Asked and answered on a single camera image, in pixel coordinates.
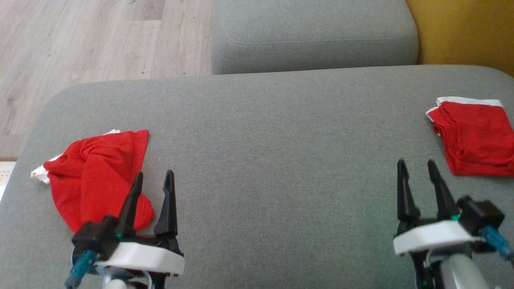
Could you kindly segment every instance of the white trim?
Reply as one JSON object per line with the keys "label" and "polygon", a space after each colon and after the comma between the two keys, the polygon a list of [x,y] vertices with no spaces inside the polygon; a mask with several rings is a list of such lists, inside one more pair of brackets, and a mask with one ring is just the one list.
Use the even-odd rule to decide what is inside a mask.
{"label": "white trim", "polygon": [[428,119],[430,119],[430,121],[434,122],[434,120],[428,115],[428,113],[430,113],[438,108],[439,108],[439,106],[436,106],[436,107],[429,109],[427,112],[425,112],[425,115],[428,117]]}
{"label": "white trim", "polygon": [[455,102],[461,104],[482,104],[482,105],[490,105],[490,106],[500,106],[503,107],[502,103],[498,99],[472,99],[472,98],[464,98],[458,96],[446,96],[446,97],[438,97],[437,98],[437,106],[440,106],[441,103]]}

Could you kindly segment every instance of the yellow wall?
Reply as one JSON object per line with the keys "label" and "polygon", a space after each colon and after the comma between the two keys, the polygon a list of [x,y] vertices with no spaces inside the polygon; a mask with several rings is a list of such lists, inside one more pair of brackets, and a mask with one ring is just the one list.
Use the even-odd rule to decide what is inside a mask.
{"label": "yellow wall", "polygon": [[514,76],[514,0],[407,0],[419,64],[473,64]]}

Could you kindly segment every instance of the crumpled red fabric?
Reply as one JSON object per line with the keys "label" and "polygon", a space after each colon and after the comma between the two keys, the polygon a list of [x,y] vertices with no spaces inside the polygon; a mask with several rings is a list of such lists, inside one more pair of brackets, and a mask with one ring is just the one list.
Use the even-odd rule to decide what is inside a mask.
{"label": "crumpled red fabric", "polygon": [[[58,159],[44,163],[57,211],[74,233],[87,221],[119,215],[143,165],[147,142],[148,130],[95,136],[70,144]],[[142,194],[134,228],[149,226],[154,215]]]}
{"label": "crumpled red fabric", "polygon": [[514,176],[514,131],[499,100],[439,97],[427,111],[455,175]]}

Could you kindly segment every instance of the gray sofa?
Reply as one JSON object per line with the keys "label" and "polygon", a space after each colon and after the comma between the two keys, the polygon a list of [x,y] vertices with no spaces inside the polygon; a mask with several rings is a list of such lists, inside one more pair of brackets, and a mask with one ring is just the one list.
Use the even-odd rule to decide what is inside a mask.
{"label": "gray sofa", "polygon": [[218,0],[212,72],[416,64],[405,0]]}
{"label": "gray sofa", "polygon": [[[46,107],[0,202],[0,287],[60,288],[72,233],[32,169],[69,143],[113,128],[148,129],[143,191],[162,202],[176,175],[183,276],[167,288],[412,288],[394,255],[396,161],[405,158],[424,216],[436,202],[433,158],[456,197],[497,203],[514,240],[514,179],[456,177],[424,112],[436,97],[500,99],[514,79],[477,66],[391,66],[101,82]],[[474,257],[492,288],[514,276]],[[87,276],[81,288],[100,288]]]}

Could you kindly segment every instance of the sofa seam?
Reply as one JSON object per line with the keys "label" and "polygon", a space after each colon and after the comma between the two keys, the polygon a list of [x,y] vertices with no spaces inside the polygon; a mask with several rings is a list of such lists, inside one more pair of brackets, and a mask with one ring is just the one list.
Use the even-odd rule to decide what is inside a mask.
{"label": "sofa seam", "polygon": [[259,47],[259,46],[268,46],[268,47],[274,47],[274,46],[305,46],[305,45],[323,45],[323,44],[336,44],[336,43],[347,43],[347,42],[376,42],[376,41],[396,41],[401,40],[403,38],[412,37],[412,35],[403,35],[401,37],[397,38],[384,38],[384,39],[327,39],[327,40],[318,40],[318,41],[284,41],[284,42],[238,42],[234,39],[232,39],[225,31],[225,25],[220,25],[221,31],[223,35],[228,39],[228,41],[235,46],[241,46],[241,47]]}

